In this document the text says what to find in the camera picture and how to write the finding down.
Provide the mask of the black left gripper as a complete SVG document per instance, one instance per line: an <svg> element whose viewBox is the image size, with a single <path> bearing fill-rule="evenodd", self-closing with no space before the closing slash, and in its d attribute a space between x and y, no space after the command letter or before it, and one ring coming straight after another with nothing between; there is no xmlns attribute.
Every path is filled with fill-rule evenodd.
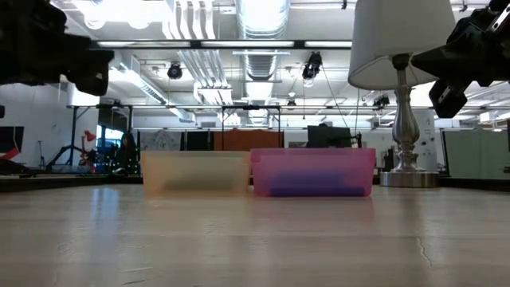
<svg viewBox="0 0 510 287"><path fill-rule="evenodd" d="M66 16L51 0L0 0L0 85L46 85L59 81L42 57L48 53L48 36L65 31ZM75 52L91 52L112 60L114 52L100 48L90 37L66 34ZM81 92L104 96L108 91L109 64L91 63L73 74Z"/></svg>

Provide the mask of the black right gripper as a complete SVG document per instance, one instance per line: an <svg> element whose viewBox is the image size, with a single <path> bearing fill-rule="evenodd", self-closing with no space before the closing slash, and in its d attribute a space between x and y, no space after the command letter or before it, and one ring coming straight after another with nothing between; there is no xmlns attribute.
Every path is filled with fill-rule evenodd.
<svg viewBox="0 0 510 287"><path fill-rule="evenodd" d="M441 78L429 91L439 118L454 118L467 103L467 83L446 79L510 83L510 0L490 0L461 18L446 45L414 55L411 64Z"/></svg>

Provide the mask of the clear grey jewel case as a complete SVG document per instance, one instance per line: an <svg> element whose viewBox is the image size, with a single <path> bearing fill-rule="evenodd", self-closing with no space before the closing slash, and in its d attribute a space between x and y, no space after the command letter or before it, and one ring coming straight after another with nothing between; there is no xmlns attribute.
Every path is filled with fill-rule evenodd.
<svg viewBox="0 0 510 287"><path fill-rule="evenodd" d="M165 187L175 189L229 189L231 182L225 181L171 181Z"/></svg>

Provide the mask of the blue jewel case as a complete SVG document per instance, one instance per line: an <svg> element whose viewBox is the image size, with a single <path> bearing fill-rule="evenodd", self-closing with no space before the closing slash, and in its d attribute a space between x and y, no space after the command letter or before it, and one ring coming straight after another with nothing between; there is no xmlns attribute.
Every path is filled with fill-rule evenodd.
<svg viewBox="0 0 510 287"><path fill-rule="evenodd" d="M269 194L273 197L366 197L362 187L274 187Z"/></svg>

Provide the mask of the silver lamp base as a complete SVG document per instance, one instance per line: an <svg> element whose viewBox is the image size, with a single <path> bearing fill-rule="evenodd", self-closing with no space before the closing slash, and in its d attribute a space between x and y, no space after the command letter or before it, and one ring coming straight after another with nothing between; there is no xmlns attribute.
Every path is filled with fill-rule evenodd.
<svg viewBox="0 0 510 287"><path fill-rule="evenodd" d="M398 145L398 164L391 171L380 174L380 184L384 187L436 188L438 173L420 168L417 162L418 154L414 152L420 131L410 104L411 87L406 80L410 55L398 54L391 58L391 62L397 75L397 86L394 91L397 110L392 137Z"/></svg>

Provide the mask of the white lamp shade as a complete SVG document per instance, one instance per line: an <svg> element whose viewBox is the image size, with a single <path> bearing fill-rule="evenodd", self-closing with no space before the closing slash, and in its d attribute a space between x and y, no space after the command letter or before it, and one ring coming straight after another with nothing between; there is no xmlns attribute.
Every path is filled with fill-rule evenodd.
<svg viewBox="0 0 510 287"><path fill-rule="evenodd" d="M348 83L366 90L397 88L392 58L444 45L454 26L450 0L358 0Z"/></svg>

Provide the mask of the pale green partition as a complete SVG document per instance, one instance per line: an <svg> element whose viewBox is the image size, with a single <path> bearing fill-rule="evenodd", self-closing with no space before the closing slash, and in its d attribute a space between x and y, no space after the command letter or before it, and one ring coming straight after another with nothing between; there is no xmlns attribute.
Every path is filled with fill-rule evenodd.
<svg viewBox="0 0 510 287"><path fill-rule="evenodd" d="M510 148L504 132L443 132L449 176L458 179L510 179Z"/></svg>

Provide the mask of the person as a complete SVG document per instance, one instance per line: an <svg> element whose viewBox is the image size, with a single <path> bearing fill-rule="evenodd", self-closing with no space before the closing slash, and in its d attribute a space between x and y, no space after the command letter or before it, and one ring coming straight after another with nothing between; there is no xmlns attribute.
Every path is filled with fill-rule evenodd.
<svg viewBox="0 0 510 287"><path fill-rule="evenodd" d="M124 133L116 157L118 167L113 173L115 175L137 175L139 171L137 155L133 135L129 132Z"/></svg>

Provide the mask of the pink translucent plastic bin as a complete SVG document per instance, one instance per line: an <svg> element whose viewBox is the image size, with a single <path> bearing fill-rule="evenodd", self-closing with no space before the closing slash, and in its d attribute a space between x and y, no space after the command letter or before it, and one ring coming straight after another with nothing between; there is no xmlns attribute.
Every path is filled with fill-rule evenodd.
<svg viewBox="0 0 510 287"><path fill-rule="evenodd" d="M250 154L253 192L272 197L274 187L362 187L371 193L373 148L258 148Z"/></svg>

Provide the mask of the orange translucent plastic bin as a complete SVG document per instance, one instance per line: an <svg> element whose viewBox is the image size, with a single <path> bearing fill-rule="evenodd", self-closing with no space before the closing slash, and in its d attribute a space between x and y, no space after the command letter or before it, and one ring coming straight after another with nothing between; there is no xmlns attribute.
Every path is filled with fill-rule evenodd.
<svg viewBox="0 0 510 287"><path fill-rule="evenodd" d="M244 197L250 181L247 151L143 151L143 187L151 197ZM175 189L171 181L225 181L229 189Z"/></svg>

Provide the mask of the black monitor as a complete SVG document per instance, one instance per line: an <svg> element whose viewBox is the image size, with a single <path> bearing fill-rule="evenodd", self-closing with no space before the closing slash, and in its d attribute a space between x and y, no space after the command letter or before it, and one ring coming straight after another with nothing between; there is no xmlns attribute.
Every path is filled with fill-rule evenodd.
<svg viewBox="0 0 510 287"><path fill-rule="evenodd" d="M308 126L307 131L307 147L351 147L351 131L349 128Z"/></svg>

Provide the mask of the brown partition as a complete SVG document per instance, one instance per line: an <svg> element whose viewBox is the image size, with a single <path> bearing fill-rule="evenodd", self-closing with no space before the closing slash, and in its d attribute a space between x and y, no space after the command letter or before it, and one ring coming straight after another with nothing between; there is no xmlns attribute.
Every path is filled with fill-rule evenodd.
<svg viewBox="0 0 510 287"><path fill-rule="evenodd" d="M271 130L229 130L214 132L215 151L251 151L277 148L284 143L284 133Z"/></svg>

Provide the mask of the black metal rig frame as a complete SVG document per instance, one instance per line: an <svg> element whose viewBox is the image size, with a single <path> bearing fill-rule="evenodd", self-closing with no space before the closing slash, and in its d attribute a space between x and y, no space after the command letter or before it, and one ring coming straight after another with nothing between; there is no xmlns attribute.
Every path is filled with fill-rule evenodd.
<svg viewBox="0 0 510 287"><path fill-rule="evenodd" d="M277 129L277 135L278 135L278 147L283 147L282 143L282 135L281 135L281 109L282 107L280 105L255 105L255 104L246 104L246 105L222 105L222 150L225 150L225 111L227 109L232 110L233 112L236 112L238 109L242 109L244 111L256 111L264 109L270 114L270 110L276 110L277 111L277 122L278 122L278 129Z"/></svg>
<svg viewBox="0 0 510 287"><path fill-rule="evenodd" d="M71 142L64 146L61 151L69 151L69 157L65 165L72 166L77 156L82 156L82 152L87 152L82 146L76 145L76 140L83 136L87 139L86 131L89 131L95 138L92 140L100 151L105 151L107 147L113 144L120 146L121 136L132 130L132 120L134 107L132 105L114 104L96 104L96 105L68 105L73 110ZM83 131L77 131L77 121L88 111L96 111L96 128L92 130L85 128Z"/></svg>

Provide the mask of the silver ceiling duct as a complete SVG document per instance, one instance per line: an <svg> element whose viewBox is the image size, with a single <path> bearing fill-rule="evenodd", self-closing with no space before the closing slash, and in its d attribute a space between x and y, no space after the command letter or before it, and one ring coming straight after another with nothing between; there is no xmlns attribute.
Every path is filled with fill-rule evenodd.
<svg viewBox="0 0 510 287"><path fill-rule="evenodd" d="M235 0L241 39L280 40L286 33L290 0ZM244 64L253 81L268 81L275 73L279 57L247 55Z"/></svg>

